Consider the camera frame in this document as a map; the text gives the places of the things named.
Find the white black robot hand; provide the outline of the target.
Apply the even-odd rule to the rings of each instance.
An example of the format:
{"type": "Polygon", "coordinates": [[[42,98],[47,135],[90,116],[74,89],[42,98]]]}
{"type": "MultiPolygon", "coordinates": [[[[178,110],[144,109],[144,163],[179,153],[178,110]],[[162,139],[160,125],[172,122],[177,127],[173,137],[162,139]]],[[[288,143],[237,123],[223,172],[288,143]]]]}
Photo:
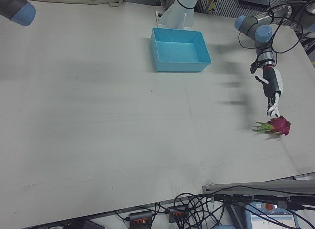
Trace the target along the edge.
{"type": "Polygon", "coordinates": [[[284,91],[280,72],[273,66],[266,66],[262,70],[262,76],[256,75],[255,79],[262,84],[264,94],[267,97],[267,116],[280,117],[279,99],[284,91]]]}

